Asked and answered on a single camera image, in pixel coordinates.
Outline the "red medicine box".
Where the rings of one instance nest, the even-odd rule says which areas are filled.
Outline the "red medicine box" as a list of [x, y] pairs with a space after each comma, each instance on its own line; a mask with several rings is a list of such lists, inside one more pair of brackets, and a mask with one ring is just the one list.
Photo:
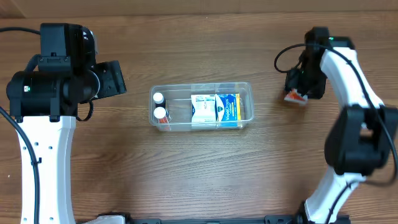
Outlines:
[[308, 96], [302, 96], [296, 89], [292, 89], [284, 96], [284, 101], [306, 105], [308, 103]]

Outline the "dark bottle white cap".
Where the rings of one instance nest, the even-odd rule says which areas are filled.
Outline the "dark bottle white cap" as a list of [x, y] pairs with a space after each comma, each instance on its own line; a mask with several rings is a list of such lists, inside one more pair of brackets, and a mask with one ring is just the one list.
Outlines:
[[160, 92], [156, 92], [153, 94], [152, 99], [155, 103], [155, 107], [162, 107], [164, 109], [167, 109], [167, 102], [166, 99], [164, 97], [164, 95]]

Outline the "orange bottle white cap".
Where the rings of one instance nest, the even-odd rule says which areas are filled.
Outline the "orange bottle white cap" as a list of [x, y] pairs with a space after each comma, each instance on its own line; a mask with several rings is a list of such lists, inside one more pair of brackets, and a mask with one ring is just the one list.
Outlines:
[[154, 116], [158, 120], [160, 124], [168, 124], [169, 123], [169, 116], [168, 112], [164, 107], [156, 107], [154, 110]]

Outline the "blue VapoDrops box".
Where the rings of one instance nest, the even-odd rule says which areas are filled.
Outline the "blue VapoDrops box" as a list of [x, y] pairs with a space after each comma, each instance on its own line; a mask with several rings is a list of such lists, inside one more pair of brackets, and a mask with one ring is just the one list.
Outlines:
[[224, 128], [238, 128], [241, 125], [241, 99], [239, 93], [217, 94], [216, 120]]

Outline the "white medicine box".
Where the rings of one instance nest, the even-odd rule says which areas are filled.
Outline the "white medicine box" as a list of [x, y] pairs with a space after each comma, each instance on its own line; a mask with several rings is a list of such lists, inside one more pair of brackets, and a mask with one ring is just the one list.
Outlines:
[[191, 95], [192, 129], [216, 128], [215, 95]]

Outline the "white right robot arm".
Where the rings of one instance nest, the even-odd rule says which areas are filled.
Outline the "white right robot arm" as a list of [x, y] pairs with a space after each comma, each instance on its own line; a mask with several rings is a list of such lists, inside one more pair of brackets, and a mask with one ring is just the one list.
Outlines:
[[389, 156], [397, 159], [397, 109], [373, 92], [349, 37], [332, 37], [327, 27], [313, 27], [301, 47], [298, 64], [285, 71], [284, 99], [301, 104], [320, 99], [330, 82], [340, 115], [325, 141], [325, 176], [289, 223], [349, 223], [338, 212], [358, 185], [387, 187], [397, 180], [396, 173], [386, 182], [367, 179]]

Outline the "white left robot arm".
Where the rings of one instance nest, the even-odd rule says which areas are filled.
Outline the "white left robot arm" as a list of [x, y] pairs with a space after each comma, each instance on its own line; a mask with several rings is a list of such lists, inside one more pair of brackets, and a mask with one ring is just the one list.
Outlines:
[[119, 62], [96, 62], [95, 36], [77, 24], [43, 23], [40, 53], [7, 84], [1, 114], [17, 132], [22, 223], [74, 223], [71, 151], [80, 104], [126, 92]]

